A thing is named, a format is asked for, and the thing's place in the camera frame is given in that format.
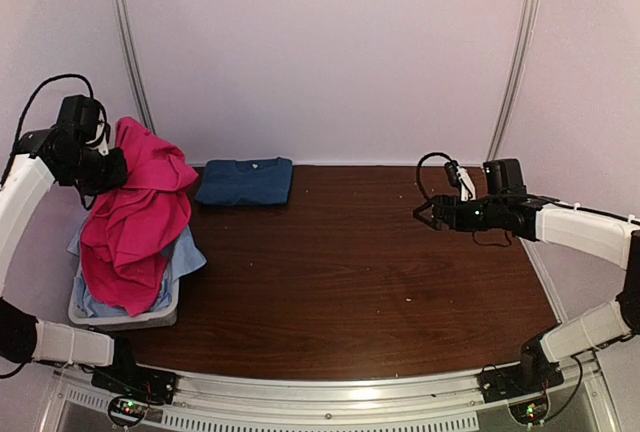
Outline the red garment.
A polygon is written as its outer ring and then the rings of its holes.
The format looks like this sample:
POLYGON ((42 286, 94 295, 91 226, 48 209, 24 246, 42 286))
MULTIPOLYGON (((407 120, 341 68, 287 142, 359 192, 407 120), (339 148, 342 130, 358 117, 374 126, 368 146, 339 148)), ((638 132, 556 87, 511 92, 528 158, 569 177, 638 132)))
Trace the red garment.
POLYGON ((163 250, 189 225, 188 190, 198 173, 177 146, 131 117, 117 122, 115 145, 127 180, 97 199, 80 234, 80 263, 93 298, 135 317, 161 291, 163 250))

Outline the dark blue polo shirt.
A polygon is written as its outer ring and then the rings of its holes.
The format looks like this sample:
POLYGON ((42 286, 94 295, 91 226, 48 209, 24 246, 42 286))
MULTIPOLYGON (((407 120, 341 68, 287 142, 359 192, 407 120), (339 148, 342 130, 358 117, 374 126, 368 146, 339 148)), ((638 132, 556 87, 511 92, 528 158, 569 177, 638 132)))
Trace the dark blue polo shirt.
POLYGON ((293 162, 271 159, 210 160, 195 201, 205 206, 281 206, 289 199, 293 162))

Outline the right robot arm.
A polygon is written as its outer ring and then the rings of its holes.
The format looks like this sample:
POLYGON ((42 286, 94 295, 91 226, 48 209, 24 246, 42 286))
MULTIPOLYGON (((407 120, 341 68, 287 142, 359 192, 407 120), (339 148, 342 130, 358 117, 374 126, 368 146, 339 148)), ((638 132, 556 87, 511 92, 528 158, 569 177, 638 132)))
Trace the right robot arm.
POLYGON ((506 237, 558 246, 600 259, 625 274, 617 296, 562 323, 521 348, 520 365, 512 382, 519 392, 535 392, 566 358, 639 334, 639 221, 611 212, 569 204, 527 190, 520 162, 515 158, 483 164, 487 192, 478 196, 467 170, 445 153, 444 171, 454 194, 431 195, 415 182, 423 202, 414 219, 433 230, 476 235, 499 230, 506 237))

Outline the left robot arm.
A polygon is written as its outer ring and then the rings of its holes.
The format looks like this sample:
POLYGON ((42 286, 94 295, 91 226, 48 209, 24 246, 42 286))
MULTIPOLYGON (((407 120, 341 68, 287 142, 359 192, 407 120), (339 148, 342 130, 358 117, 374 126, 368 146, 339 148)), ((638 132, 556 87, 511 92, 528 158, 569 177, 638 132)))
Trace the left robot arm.
MULTIPOLYGON (((51 187, 72 187, 82 198, 125 185, 127 165, 119 148, 109 148, 106 109, 96 99, 63 99, 53 126, 25 133, 12 148, 9 172, 1 178, 1 285, 30 218, 51 187)), ((31 362, 105 368, 106 381, 123 396, 144 385, 138 367, 116 358, 108 335, 30 315, 1 300, 1 357, 18 368, 31 362)))

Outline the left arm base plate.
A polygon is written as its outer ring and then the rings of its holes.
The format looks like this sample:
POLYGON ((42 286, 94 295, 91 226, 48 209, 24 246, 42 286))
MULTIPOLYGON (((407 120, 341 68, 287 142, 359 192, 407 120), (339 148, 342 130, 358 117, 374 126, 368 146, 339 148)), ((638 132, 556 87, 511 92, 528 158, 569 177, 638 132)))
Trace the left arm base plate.
POLYGON ((91 384, 149 405, 172 405, 178 376, 174 372, 135 365, 131 369, 95 367, 91 384))

